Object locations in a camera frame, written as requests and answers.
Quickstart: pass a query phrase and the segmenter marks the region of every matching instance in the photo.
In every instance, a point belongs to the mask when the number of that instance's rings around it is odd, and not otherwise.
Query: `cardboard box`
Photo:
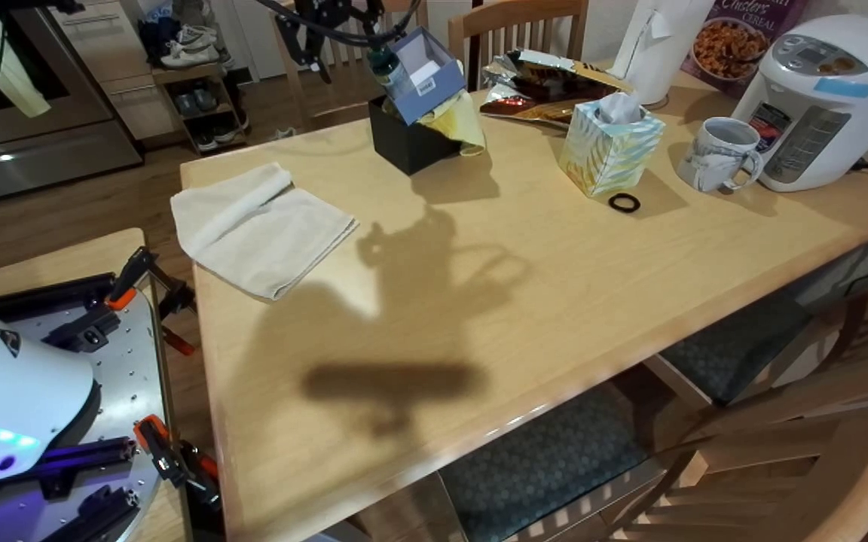
[[[390,95],[407,128],[464,92],[459,62],[432,33],[417,31],[391,53],[399,69]]]
[[[421,125],[407,128],[399,112],[384,112],[384,103],[385,96],[370,100],[374,150],[391,165],[399,165],[404,175],[412,175],[461,150],[459,141]]]

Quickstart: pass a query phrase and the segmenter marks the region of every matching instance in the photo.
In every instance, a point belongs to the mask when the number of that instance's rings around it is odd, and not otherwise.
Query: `kitchen clutter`
[[[138,41],[148,53],[152,66],[180,69],[195,65],[224,62],[216,26],[201,6],[158,0],[138,17]]]
[[[487,69],[489,100],[483,114],[566,129],[578,103],[604,100],[625,88],[622,79],[573,57],[522,48],[497,55]]]

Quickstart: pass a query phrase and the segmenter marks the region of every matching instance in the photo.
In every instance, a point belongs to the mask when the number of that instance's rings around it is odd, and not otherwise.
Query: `table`
[[[673,160],[722,112],[675,82],[640,215],[584,199],[552,134],[489,119],[489,153],[412,177],[366,122],[188,164],[185,186],[282,164],[363,219],[275,306],[195,267],[231,534],[306,538],[868,243],[868,175],[683,185]]]
[[[123,262],[142,248],[138,230],[95,239],[66,250],[44,252],[29,262],[0,267],[0,296],[26,292],[50,283],[66,283],[91,275],[118,275]],[[185,505],[172,486],[160,486],[154,503],[138,512],[131,527],[134,538],[180,542]]]

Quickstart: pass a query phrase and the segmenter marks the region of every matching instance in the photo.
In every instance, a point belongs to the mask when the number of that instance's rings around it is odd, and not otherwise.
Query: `cushioned chair seat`
[[[444,483],[468,537],[494,542],[646,457],[610,392],[593,388],[455,460]]]
[[[732,403],[810,324],[787,286],[664,354],[716,403]]]

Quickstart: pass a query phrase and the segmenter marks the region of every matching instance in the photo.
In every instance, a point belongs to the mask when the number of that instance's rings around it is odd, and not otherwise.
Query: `shelf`
[[[215,119],[215,114],[233,114],[233,107],[222,103],[215,112],[180,114],[180,122],[191,125],[191,122],[198,122],[198,119]]]
[[[195,65],[195,66],[180,66],[180,69],[154,69],[154,82],[160,88],[185,84],[185,82],[195,82],[195,79],[224,79],[224,66],[222,65]]]

